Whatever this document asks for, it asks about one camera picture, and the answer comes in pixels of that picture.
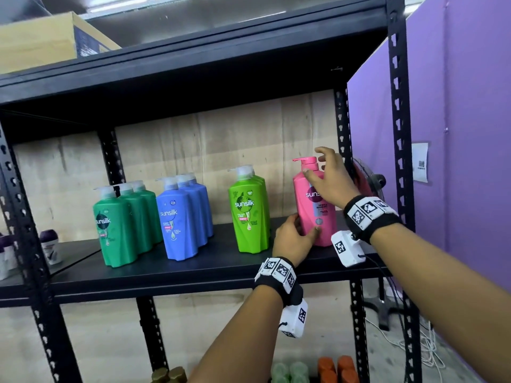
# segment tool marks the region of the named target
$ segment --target purple wall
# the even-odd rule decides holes
[[[430,143],[428,184],[414,183],[417,233],[511,290],[509,201],[511,0],[426,0],[408,19],[412,140]],[[348,83],[354,155],[387,177],[397,206],[388,48]]]

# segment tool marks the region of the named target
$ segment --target cardboard box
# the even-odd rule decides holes
[[[0,73],[119,48],[74,12],[0,25]]]

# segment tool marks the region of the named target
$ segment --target orange bottle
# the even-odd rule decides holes
[[[337,374],[332,370],[323,371],[321,374],[321,383],[337,383]]]
[[[344,370],[356,371],[355,364],[351,356],[342,355],[337,359],[337,373],[340,375]]]
[[[321,376],[324,371],[333,371],[335,373],[334,360],[331,357],[320,357],[318,359],[318,375]]]
[[[342,383],[360,383],[355,370],[343,370],[341,373]]]

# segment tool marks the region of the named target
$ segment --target person's right hand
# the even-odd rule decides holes
[[[340,154],[329,147],[317,147],[315,151],[323,153],[318,161],[325,163],[324,178],[320,179],[310,169],[305,169],[303,174],[323,199],[343,209],[351,199],[360,195],[360,192],[349,177]]]

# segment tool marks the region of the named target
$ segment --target pink pump dispenser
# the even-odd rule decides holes
[[[315,171],[319,178],[323,178],[324,173],[319,170],[316,157],[300,157],[293,161],[298,160],[302,163],[302,171],[310,169]],[[307,234],[312,228],[319,226],[322,231],[314,245],[322,247],[332,245],[331,237],[337,232],[335,206],[323,200],[302,172],[293,177],[293,185],[303,233]]]

